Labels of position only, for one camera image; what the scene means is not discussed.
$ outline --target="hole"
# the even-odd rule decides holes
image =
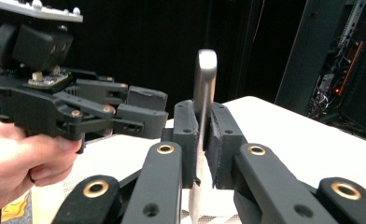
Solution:
[[[312,217],[314,213],[305,205],[297,204],[294,206],[294,210],[301,217]]]
[[[96,198],[107,192],[108,184],[104,180],[94,180],[83,190],[87,198]]]
[[[93,185],[93,186],[90,187],[90,192],[97,192],[97,191],[99,191],[101,189],[102,189],[102,185],[95,184],[95,185]]]
[[[160,154],[169,154],[169,153],[172,153],[174,150],[175,150],[174,147],[169,146],[169,145],[162,145],[160,147],[157,147],[157,151]]]
[[[331,188],[336,194],[349,200],[358,200],[361,198],[360,192],[346,183],[335,182],[331,184]]]
[[[121,98],[121,93],[118,91],[108,91],[106,97]]]
[[[143,208],[143,214],[147,217],[155,217],[160,213],[159,206],[155,203],[148,203]]]
[[[250,153],[257,156],[262,156],[266,152],[265,149],[262,147],[250,147],[248,150],[250,151]]]
[[[128,125],[127,125],[127,129],[128,129],[128,131],[133,132],[133,131],[136,129],[136,126],[135,126],[135,125],[133,125],[133,124],[128,124]]]
[[[315,19],[317,17],[317,12],[311,12],[310,17]]]

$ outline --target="black plastic part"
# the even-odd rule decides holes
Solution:
[[[78,79],[77,96],[99,104],[119,105],[125,103],[128,87],[125,84],[98,80]]]
[[[256,203],[253,203],[253,201],[250,201],[238,191],[234,192],[233,201],[242,223],[261,222],[262,213]]]
[[[165,127],[165,123],[168,120],[168,113],[160,110],[150,110],[133,105],[121,104],[117,109],[116,117],[124,120],[134,120],[135,123],[143,126],[142,129],[137,130],[138,134],[135,135],[134,131],[138,127],[133,123],[128,124],[126,129],[130,134],[156,139],[160,138],[162,135],[162,129]]]
[[[174,141],[174,129],[164,128],[161,134],[161,142],[173,142]]]
[[[212,105],[211,129],[205,156],[213,185],[217,189],[233,189],[232,161],[246,139],[230,110],[218,103]]]
[[[77,154],[83,154],[84,153],[84,149],[87,146],[86,142],[85,142],[85,137],[83,134],[83,138],[81,139],[81,147],[80,149],[76,152]]]
[[[182,151],[160,142],[148,151],[122,223],[179,223]]]
[[[366,189],[355,182],[341,177],[322,179],[317,199],[339,223],[366,223]]]
[[[127,105],[135,105],[151,110],[165,110],[168,95],[142,87],[131,86],[128,91]]]
[[[11,24],[3,24],[0,27],[0,67],[9,68],[17,64],[11,57],[17,40],[18,28]]]
[[[39,32],[22,25],[12,57],[36,71],[44,71],[62,64],[73,37],[65,32]]]
[[[71,74],[75,79],[98,80],[98,74],[94,71],[82,70],[76,68],[61,68],[65,72]]]
[[[173,139],[183,150],[183,189],[191,189],[196,177],[198,134],[198,123],[195,118],[192,100],[176,104]]]
[[[113,77],[102,77],[102,76],[99,76],[98,77],[98,80],[99,81],[104,81],[104,82],[114,82],[114,78]]]
[[[115,178],[88,177],[67,196],[52,223],[116,223],[121,208],[119,194],[120,184]]]
[[[134,192],[134,186],[136,185],[136,181],[140,176],[140,170],[136,171],[135,173],[129,175],[125,179],[120,181],[120,202],[121,202],[121,209],[119,212],[119,220],[117,223],[122,222],[122,217],[124,216],[128,204],[130,202],[131,196]]]
[[[3,122],[13,122],[11,89],[18,86],[17,81],[6,76],[0,76],[0,120]]]
[[[37,91],[14,89],[11,90],[8,105],[11,106],[8,114],[11,121],[31,133],[62,136],[70,140],[82,139],[83,133],[71,133],[63,126],[66,122],[81,122],[82,117],[73,117],[72,108],[57,97]]]
[[[113,117],[113,110],[105,110],[107,107],[95,103],[94,101],[86,100],[81,97],[70,95],[67,92],[60,91],[52,94],[52,96],[61,99],[67,105],[79,108],[81,113],[88,113],[101,119],[111,119]]]
[[[337,223],[268,147],[245,144],[235,161],[261,209],[261,223]]]

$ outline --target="fingernail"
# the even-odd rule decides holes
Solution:
[[[44,177],[47,177],[49,175],[51,175],[51,170],[49,168],[43,168],[43,169],[32,172],[31,178],[33,180],[37,180],[37,179],[42,179]]]
[[[70,151],[77,148],[77,143],[59,137],[59,143],[62,151]]]

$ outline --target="white mounting plate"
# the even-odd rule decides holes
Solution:
[[[32,7],[29,3],[21,4],[17,0],[0,0],[0,9],[43,20],[83,22],[83,16],[67,10],[47,7],[37,9]]]

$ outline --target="human hand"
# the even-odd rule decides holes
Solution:
[[[27,137],[14,124],[0,122],[0,208],[34,184],[42,187],[65,179],[80,147],[81,141],[61,137]]]

